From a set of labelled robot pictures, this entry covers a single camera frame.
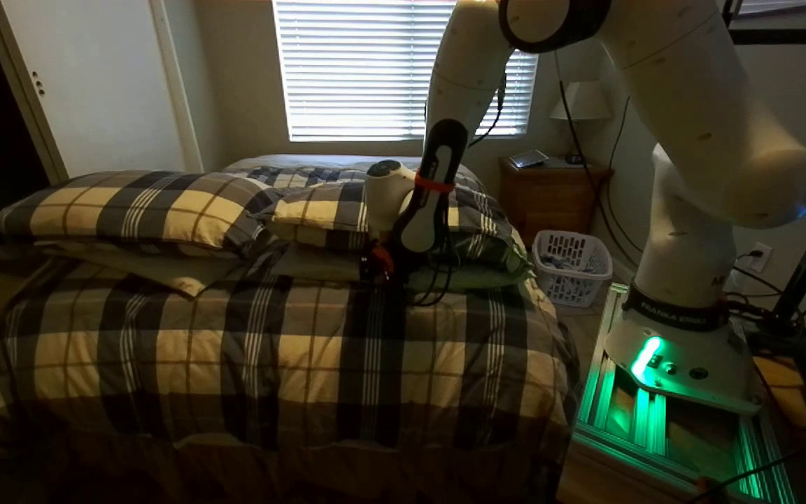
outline bed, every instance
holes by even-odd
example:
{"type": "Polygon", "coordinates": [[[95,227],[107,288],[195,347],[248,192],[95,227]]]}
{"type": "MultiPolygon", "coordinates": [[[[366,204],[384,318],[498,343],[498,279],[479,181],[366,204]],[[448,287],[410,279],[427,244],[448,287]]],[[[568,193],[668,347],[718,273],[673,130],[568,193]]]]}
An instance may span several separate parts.
{"type": "Polygon", "coordinates": [[[170,503],[526,503],[568,448],[573,346],[468,169],[444,294],[420,297],[433,269],[403,294],[360,283],[371,162],[91,176],[3,210],[6,246],[48,262],[0,315],[0,456],[44,454],[56,480],[144,473],[170,503]],[[164,199],[170,217],[147,217],[164,199]]]}

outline bedspread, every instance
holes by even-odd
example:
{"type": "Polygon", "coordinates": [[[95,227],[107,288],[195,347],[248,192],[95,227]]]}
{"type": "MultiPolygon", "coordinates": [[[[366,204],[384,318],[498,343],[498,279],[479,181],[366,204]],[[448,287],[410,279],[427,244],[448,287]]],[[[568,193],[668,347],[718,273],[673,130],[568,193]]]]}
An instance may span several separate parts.
{"type": "Polygon", "coordinates": [[[195,301],[49,262],[0,318],[0,451],[73,428],[561,456],[577,363],[531,279],[403,307],[375,287],[275,279],[276,256],[195,301]]]}

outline green led light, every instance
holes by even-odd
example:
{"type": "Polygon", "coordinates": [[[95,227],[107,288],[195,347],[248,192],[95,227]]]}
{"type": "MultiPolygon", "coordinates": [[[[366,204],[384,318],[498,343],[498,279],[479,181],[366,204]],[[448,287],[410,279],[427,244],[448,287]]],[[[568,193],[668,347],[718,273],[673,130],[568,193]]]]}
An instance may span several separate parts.
{"type": "Polygon", "coordinates": [[[650,363],[655,358],[655,353],[659,351],[664,340],[659,337],[650,337],[644,351],[637,353],[637,358],[633,363],[630,372],[644,382],[650,363]]]}

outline white container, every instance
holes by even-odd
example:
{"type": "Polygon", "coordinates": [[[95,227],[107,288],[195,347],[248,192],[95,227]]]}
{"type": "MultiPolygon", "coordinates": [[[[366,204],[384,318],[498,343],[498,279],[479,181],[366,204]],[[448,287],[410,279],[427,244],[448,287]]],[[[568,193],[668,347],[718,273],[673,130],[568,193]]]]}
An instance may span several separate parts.
{"type": "Polygon", "coordinates": [[[561,308],[591,308],[613,279],[610,252],[595,235],[540,231],[531,256],[540,288],[561,308]]]}

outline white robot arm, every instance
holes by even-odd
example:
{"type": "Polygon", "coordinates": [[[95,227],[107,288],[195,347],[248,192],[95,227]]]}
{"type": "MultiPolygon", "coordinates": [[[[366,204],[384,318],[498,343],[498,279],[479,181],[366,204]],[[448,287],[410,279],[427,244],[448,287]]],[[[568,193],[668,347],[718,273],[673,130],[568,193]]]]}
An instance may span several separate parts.
{"type": "MultiPolygon", "coordinates": [[[[396,218],[396,246],[420,256],[437,244],[437,217],[444,213],[438,189],[452,182],[512,49],[553,50],[585,36],[606,49],[659,143],[652,155],[650,242],[630,288],[637,318],[622,335],[664,326],[668,337],[680,335],[673,347],[692,347],[676,351],[680,365],[697,353],[711,358],[718,351],[693,351],[693,340],[706,335],[706,346],[727,346],[717,307],[734,262],[734,225],[777,227],[806,217],[806,148],[749,92],[713,0],[459,0],[433,64],[422,182],[396,218]]],[[[613,353],[636,358],[637,340],[613,340],[613,353]]],[[[703,388],[673,375],[673,367],[655,384],[743,413],[736,382],[748,371],[734,371],[741,358],[717,356],[725,372],[706,367],[711,378],[703,388]]]]}

